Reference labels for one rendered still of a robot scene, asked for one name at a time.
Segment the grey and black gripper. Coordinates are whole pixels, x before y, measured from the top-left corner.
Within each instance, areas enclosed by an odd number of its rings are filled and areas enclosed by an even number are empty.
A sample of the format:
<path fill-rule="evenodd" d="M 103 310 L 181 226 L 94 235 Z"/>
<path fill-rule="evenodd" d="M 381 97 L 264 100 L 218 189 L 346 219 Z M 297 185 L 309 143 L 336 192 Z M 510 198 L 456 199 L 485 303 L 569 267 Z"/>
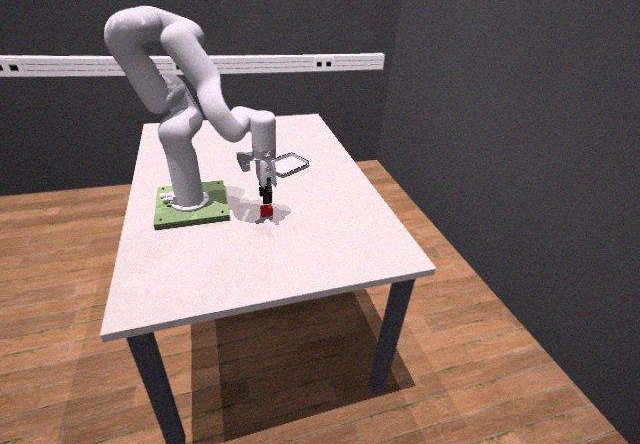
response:
<path fill-rule="evenodd" d="M 276 158 L 276 156 L 271 159 L 260 159 L 259 161 L 255 161 L 256 176 L 259 180 L 259 196 L 263 197 L 264 205 L 273 203 L 272 184 L 274 187 L 277 186 L 274 158 Z"/>

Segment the dark red block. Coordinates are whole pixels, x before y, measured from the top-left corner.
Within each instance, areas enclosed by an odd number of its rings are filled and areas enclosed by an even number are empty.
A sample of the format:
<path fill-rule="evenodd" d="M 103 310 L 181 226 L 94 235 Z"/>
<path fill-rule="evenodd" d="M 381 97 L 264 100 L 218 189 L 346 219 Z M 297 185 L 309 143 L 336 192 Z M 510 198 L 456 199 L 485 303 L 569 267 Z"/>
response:
<path fill-rule="evenodd" d="M 262 217 L 273 216 L 273 207 L 271 204 L 260 206 L 260 213 Z"/>

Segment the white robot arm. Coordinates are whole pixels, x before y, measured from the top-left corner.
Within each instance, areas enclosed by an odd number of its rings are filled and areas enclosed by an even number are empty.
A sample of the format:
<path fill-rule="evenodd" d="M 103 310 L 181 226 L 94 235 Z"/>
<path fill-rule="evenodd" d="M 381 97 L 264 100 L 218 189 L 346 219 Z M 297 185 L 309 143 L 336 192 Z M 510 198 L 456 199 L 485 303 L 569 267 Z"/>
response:
<path fill-rule="evenodd" d="M 203 50 L 205 37 L 195 22 L 155 7 L 140 6 L 112 15 L 105 25 L 104 39 L 145 107 L 154 114 L 168 110 L 171 113 L 160 123 L 158 138 L 173 191 L 161 193 L 160 198 L 171 201 L 175 210 L 196 211 L 209 202 L 205 192 L 203 196 L 198 157 L 192 144 L 203 118 L 184 82 L 172 73 L 160 73 L 142 50 L 143 44 L 161 41 L 196 90 L 205 117 L 224 140 L 236 143 L 251 132 L 252 152 L 236 152 L 242 172 L 251 171 L 251 161 L 276 156 L 275 115 L 245 107 L 229 110 L 221 93 L 220 72 Z"/>

